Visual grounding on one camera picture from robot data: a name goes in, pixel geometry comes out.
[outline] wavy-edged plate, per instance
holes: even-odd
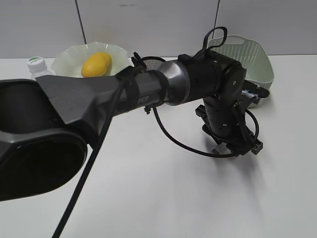
[[[51,68],[59,76],[82,78],[81,67],[83,63],[89,56],[97,52],[107,52],[111,55],[112,61],[106,76],[115,75],[131,65],[127,51],[120,46],[92,42],[86,45],[72,46],[63,51],[55,58]]]

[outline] plastic basket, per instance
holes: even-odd
[[[212,39],[208,46],[219,45],[222,38]],[[237,35],[229,35],[225,44],[213,51],[240,61],[247,69],[246,79],[256,85],[269,89],[274,80],[271,63],[262,46],[253,40],[245,39]]]

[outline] white table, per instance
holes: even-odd
[[[170,142],[153,114],[120,115],[61,237],[317,237],[317,56],[270,59],[271,96],[252,109],[264,143],[257,156],[199,156]],[[29,76],[26,59],[0,59],[1,79]],[[214,143],[195,116],[200,103],[158,110],[175,138],[207,151]],[[47,194],[1,202],[0,237],[51,237],[78,178]]]

